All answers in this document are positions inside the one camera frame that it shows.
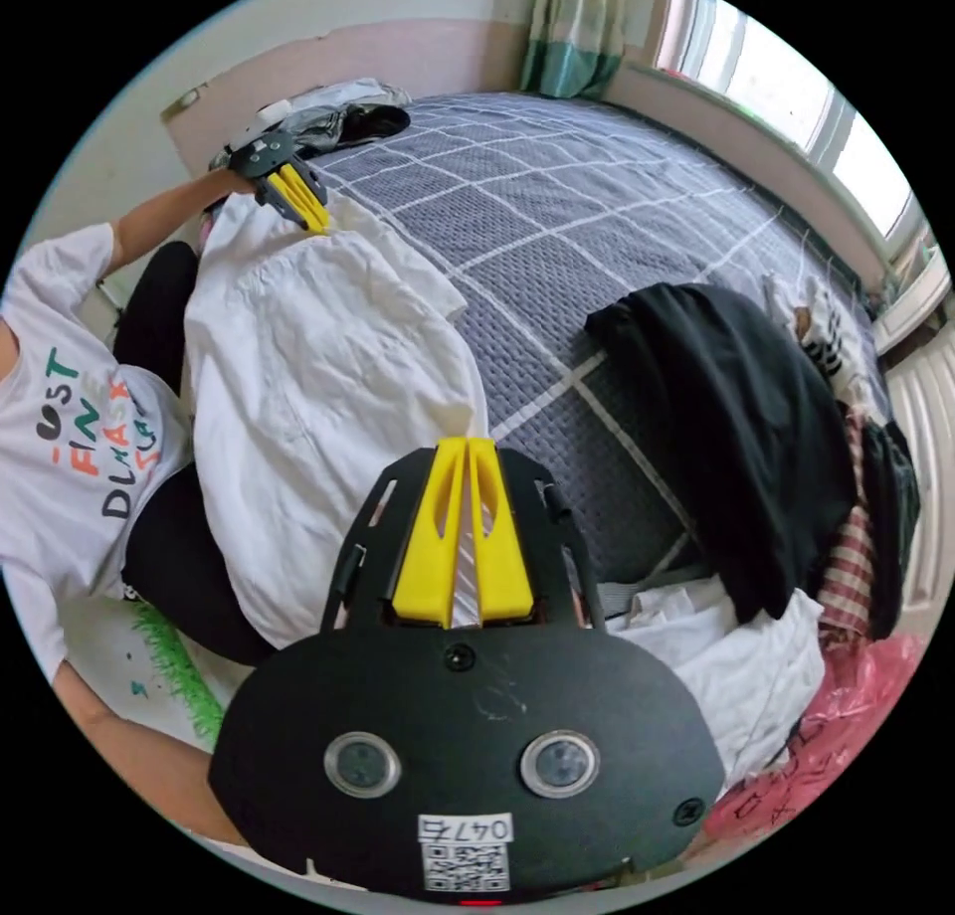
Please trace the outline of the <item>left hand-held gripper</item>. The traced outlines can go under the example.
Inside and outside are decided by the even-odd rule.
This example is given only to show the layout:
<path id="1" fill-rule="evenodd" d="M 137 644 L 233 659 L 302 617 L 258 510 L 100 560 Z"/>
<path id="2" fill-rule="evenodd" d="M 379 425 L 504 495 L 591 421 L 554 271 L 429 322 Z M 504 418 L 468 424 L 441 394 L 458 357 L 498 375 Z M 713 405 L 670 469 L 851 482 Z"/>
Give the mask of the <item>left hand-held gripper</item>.
<path id="1" fill-rule="evenodd" d="M 307 232 L 321 234 L 327 230 L 327 191 L 299 158 L 290 133 L 260 135 L 232 151 L 227 167 L 256 184 L 255 198 L 261 206 L 291 216 Z"/>

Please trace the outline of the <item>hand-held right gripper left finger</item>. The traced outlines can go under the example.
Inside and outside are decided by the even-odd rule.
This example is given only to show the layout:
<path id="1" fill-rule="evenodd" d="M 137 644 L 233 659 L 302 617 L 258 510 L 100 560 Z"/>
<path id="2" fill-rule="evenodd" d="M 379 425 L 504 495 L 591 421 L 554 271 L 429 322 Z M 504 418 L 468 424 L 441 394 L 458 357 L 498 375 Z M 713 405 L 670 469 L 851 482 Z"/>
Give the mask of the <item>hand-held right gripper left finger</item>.
<path id="1" fill-rule="evenodd" d="M 460 549 L 466 439 L 446 438 L 431 454 L 392 597 L 403 622 L 451 626 Z"/>

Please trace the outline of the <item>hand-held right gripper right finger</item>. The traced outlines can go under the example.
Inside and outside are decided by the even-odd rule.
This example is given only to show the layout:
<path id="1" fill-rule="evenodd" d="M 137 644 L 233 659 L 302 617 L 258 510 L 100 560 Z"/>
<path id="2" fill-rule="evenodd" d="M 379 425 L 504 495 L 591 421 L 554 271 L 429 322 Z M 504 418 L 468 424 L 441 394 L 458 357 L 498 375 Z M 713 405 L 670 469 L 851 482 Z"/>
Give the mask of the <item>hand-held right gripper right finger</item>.
<path id="1" fill-rule="evenodd" d="M 524 621 L 534 598 L 494 442 L 468 441 L 477 606 L 484 627 Z"/>

